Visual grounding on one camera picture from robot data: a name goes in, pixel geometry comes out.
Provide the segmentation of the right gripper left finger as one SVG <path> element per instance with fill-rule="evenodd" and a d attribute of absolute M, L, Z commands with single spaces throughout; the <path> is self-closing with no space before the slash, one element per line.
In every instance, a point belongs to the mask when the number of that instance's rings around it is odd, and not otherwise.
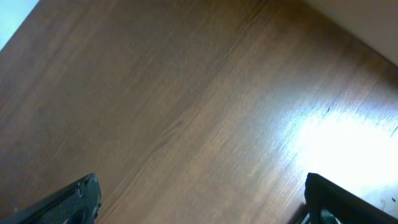
<path fill-rule="evenodd" d="M 92 224 L 101 207 L 96 174 L 88 174 L 41 201 L 1 220 L 1 224 Z"/>

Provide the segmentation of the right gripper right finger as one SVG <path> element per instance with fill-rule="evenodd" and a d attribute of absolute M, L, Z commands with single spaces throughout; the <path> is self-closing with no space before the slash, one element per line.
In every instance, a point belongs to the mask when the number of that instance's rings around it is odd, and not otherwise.
<path fill-rule="evenodd" d="M 342 223 L 397 224 L 396 218 L 315 173 L 307 174 L 305 200 L 310 223 L 325 223 L 328 212 Z"/>

